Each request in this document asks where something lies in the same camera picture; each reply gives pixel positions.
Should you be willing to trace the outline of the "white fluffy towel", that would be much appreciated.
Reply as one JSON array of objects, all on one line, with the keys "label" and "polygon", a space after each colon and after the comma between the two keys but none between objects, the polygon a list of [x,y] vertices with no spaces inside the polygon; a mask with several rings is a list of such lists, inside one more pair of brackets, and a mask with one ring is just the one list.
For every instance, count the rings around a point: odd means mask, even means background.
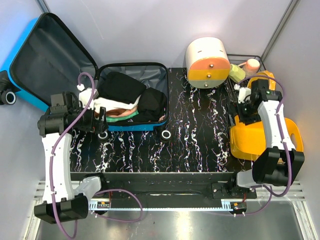
[{"label": "white fluffy towel", "polygon": [[138,96],[138,98],[134,101],[134,103],[123,103],[123,102],[99,97],[95,99],[93,103],[96,110],[99,110],[100,107],[105,108],[107,112],[115,109],[131,110],[138,105],[140,98],[141,98],[141,95]]}]

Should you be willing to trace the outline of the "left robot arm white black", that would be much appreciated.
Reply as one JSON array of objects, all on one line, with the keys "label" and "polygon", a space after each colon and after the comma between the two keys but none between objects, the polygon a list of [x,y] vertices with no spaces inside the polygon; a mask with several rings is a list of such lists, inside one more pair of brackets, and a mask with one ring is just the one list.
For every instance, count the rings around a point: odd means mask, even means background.
[{"label": "left robot arm white black", "polygon": [[51,96],[51,106],[37,122],[45,152],[45,188],[42,203],[34,207],[34,215],[49,223],[85,219],[93,196],[103,198],[108,193],[103,173],[85,175],[77,188],[72,187],[70,150],[72,131],[94,133],[107,140],[108,124],[92,109],[85,109],[73,92]]}]

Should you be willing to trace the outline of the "black garment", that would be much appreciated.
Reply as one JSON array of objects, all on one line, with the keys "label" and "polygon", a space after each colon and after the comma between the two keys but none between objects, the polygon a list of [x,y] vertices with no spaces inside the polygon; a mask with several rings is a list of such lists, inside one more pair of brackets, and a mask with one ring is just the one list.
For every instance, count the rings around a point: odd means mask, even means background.
[{"label": "black garment", "polygon": [[98,86],[97,91],[101,98],[133,104],[146,89],[147,86],[135,78],[112,71],[106,75],[106,79]]}]

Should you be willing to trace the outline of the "brown towel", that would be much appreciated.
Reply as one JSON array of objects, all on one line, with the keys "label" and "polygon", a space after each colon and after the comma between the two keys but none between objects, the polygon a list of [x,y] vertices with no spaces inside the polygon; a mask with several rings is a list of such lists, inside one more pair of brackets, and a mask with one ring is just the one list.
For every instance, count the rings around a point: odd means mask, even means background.
[{"label": "brown towel", "polygon": [[124,117],[129,115],[131,112],[130,109],[123,109],[123,108],[118,108],[118,109],[113,109],[109,110],[106,112],[106,116],[108,117]]}]

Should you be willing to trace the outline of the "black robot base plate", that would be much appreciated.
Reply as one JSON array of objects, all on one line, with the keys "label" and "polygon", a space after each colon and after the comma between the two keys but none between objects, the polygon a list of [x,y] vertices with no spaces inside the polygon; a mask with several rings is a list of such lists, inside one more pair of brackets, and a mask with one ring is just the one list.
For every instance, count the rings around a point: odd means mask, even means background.
[{"label": "black robot base plate", "polygon": [[233,172],[106,172],[107,189],[124,189],[143,197],[201,196],[212,199],[256,199],[257,193],[236,187]]}]

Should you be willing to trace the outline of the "green tie-dye cloth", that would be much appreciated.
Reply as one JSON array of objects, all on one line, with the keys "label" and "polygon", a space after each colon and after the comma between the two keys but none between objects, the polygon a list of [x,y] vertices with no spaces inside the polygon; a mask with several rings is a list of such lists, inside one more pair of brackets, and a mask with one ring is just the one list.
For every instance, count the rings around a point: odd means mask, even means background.
[{"label": "green tie-dye cloth", "polygon": [[107,116],[106,117],[106,121],[108,123],[115,123],[115,122],[119,122],[119,121],[124,121],[127,119],[131,119],[132,117],[138,115],[139,112],[136,110],[135,112],[133,112],[132,114],[129,114],[127,116],[122,116],[122,117],[111,117],[111,116]]}]

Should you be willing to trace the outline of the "pink floral cloth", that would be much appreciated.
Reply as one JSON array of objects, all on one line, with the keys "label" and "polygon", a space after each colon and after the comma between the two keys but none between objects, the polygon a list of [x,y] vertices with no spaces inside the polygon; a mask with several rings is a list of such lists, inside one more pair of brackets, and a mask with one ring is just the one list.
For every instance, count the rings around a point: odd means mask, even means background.
[{"label": "pink floral cloth", "polygon": [[116,108],[116,109],[107,111],[106,116],[111,118],[126,117],[133,114],[137,110],[137,108],[138,108],[137,106],[133,107],[132,109]]}]

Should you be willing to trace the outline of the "yellow plastic basket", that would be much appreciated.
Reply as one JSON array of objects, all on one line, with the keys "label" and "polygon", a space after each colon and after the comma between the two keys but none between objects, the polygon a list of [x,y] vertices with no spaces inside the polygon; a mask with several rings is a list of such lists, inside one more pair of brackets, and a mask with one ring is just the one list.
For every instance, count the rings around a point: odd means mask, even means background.
[{"label": "yellow plastic basket", "polygon": [[[230,150],[231,154],[238,159],[256,161],[262,158],[275,158],[284,160],[286,156],[283,144],[280,142],[280,146],[267,146],[263,122],[255,122],[252,124],[245,125],[240,122],[239,115],[234,118],[235,125],[230,128]],[[291,140],[291,136],[295,137],[296,152],[304,152],[303,140],[300,135],[297,125],[289,118],[284,118],[281,121],[281,126],[283,127],[283,134],[288,133],[288,138]]]}]

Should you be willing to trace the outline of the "black clothes pile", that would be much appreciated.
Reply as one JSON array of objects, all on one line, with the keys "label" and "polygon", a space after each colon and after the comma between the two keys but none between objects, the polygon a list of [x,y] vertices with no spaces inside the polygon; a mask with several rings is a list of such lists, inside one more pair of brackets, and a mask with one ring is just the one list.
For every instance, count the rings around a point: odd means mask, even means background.
[{"label": "black clothes pile", "polygon": [[160,122],[165,118],[167,110],[166,95],[154,88],[147,88],[141,95],[138,105],[138,114],[131,119],[137,123]]}]

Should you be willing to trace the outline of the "blue fish-print suitcase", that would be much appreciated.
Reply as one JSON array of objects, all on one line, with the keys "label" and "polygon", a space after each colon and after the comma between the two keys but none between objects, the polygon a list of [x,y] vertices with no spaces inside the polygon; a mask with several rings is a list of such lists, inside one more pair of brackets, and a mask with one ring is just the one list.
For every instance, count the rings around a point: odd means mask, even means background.
[{"label": "blue fish-print suitcase", "polygon": [[[97,89],[110,72],[128,75],[163,92],[168,98],[168,76],[164,65],[156,62],[114,63],[98,67],[74,34],[52,13],[33,20],[22,33],[0,70],[0,102],[13,105],[17,96],[44,111],[51,106],[51,96],[63,92],[79,98],[77,85]],[[158,122],[133,122],[132,118],[107,122],[109,132],[159,130],[162,142],[170,140],[166,130],[169,116]]]}]

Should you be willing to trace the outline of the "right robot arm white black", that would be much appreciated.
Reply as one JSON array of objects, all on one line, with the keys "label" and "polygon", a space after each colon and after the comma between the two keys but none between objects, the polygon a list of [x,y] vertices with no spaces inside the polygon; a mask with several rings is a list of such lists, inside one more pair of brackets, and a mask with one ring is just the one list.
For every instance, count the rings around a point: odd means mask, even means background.
[{"label": "right robot arm white black", "polygon": [[291,140],[284,117],[284,96],[271,89],[273,77],[255,74],[249,87],[238,91],[230,129],[231,153],[247,160],[256,155],[250,170],[240,171],[227,185],[228,195],[239,198],[246,189],[263,186],[271,195],[283,197],[289,191],[305,161],[303,146]]}]

